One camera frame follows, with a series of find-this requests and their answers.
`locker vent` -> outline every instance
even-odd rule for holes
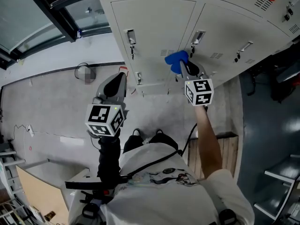
[[[171,55],[174,52],[175,52],[175,50],[163,49],[163,50],[160,51],[160,56],[166,57],[166,56]]]
[[[270,0],[257,0],[254,5],[258,6],[263,11],[267,11],[267,9],[269,8],[269,6],[272,5],[272,3],[273,2],[271,2]]]
[[[220,57],[222,57],[223,54],[222,53],[217,53],[217,52],[214,52],[210,58],[215,58],[215,59],[219,59]]]
[[[251,63],[254,63],[254,62],[255,62],[255,60],[253,60],[253,59],[248,59],[245,63],[251,64]]]
[[[294,34],[296,32],[298,32],[300,30],[300,28],[295,24],[290,28],[290,31]]]

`bare forearm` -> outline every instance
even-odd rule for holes
[[[203,174],[207,178],[214,171],[222,169],[221,151],[204,107],[195,107],[195,112],[201,165]]]

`door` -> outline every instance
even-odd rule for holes
[[[195,2],[123,0],[112,2],[123,44],[137,84],[164,84],[170,73],[165,57],[180,46]],[[128,34],[134,36],[133,58]]]
[[[234,11],[205,4],[186,51],[191,53],[191,42],[196,31],[205,31],[195,45],[192,61],[203,65],[212,76],[214,87],[230,80],[261,59],[289,42],[289,37],[272,24],[262,24]]]
[[[224,0],[268,19],[292,38],[300,34],[300,2],[291,7],[293,15],[285,21],[286,6],[292,0]]]

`power outlet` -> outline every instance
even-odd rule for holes
[[[31,125],[28,125],[28,126],[27,126],[27,131],[29,131],[31,137],[34,136],[34,133],[33,133],[33,130],[32,130],[32,126],[31,126]]]

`white t-shirt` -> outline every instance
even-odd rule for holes
[[[174,151],[169,145],[150,143],[126,152],[120,157],[121,175]],[[215,171],[207,182],[241,224],[254,224],[252,207],[228,170]],[[213,201],[178,154],[142,170],[128,183],[119,184],[114,199],[101,205],[101,211],[108,225],[220,224]]]

